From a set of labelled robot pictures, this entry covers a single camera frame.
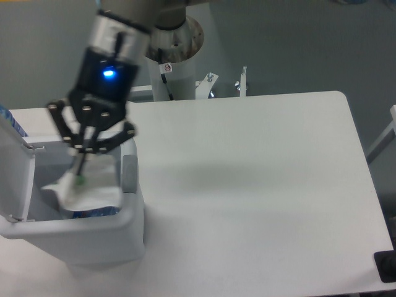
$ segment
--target trash bin lid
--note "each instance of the trash bin lid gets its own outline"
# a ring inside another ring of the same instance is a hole
[[[0,116],[0,215],[24,221],[32,195],[35,152]]]

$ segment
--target white trash bin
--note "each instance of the white trash bin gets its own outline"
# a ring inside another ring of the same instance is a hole
[[[22,238],[68,264],[141,258],[144,200],[134,140],[109,153],[116,158],[124,202],[116,215],[105,217],[63,220],[56,197],[41,190],[70,167],[68,149],[58,136],[23,139],[0,117],[0,235]]]

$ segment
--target blue led light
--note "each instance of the blue led light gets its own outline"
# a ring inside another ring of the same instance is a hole
[[[116,73],[113,70],[105,70],[105,71],[103,71],[103,75],[105,76],[105,78],[110,79],[110,78],[114,77],[116,75]]]

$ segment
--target white tissue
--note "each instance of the white tissue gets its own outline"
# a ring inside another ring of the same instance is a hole
[[[123,193],[117,182],[115,159],[111,155],[95,156],[84,164],[84,182],[77,183],[76,176],[68,170],[56,184],[42,189],[56,192],[64,210],[84,212],[103,207],[121,208]]]

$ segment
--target white table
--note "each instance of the white table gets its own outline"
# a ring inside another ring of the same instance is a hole
[[[146,255],[68,267],[0,239],[1,296],[319,296],[396,288],[392,249],[338,92],[131,103]],[[53,134],[44,109],[12,111]]]

